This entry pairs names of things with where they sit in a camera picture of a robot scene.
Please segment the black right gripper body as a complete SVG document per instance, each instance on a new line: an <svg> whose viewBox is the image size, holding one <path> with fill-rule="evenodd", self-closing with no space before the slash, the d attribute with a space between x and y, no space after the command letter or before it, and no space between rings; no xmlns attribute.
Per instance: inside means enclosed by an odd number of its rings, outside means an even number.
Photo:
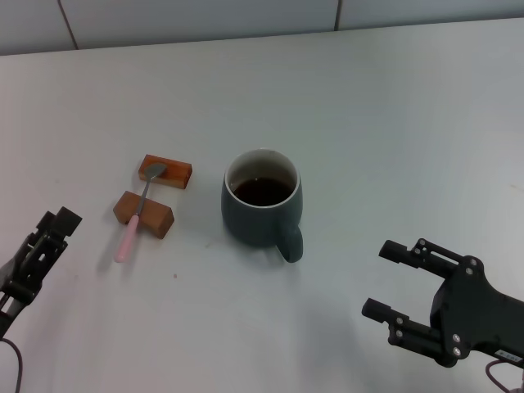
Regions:
<svg viewBox="0 0 524 393"><path fill-rule="evenodd" d="M483 263L470 255L434 296L430 324L440 332L436 362L447 368L479 351L523 366L523 302L494 289Z"/></svg>

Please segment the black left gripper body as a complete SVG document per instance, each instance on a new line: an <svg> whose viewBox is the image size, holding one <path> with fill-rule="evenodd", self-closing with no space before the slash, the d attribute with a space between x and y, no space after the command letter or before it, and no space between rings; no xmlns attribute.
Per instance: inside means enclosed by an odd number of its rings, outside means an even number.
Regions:
<svg viewBox="0 0 524 393"><path fill-rule="evenodd" d="M1 334L6 334L20 312L30 305L43 285L41 260L32 246L22 246L1 267Z"/></svg>

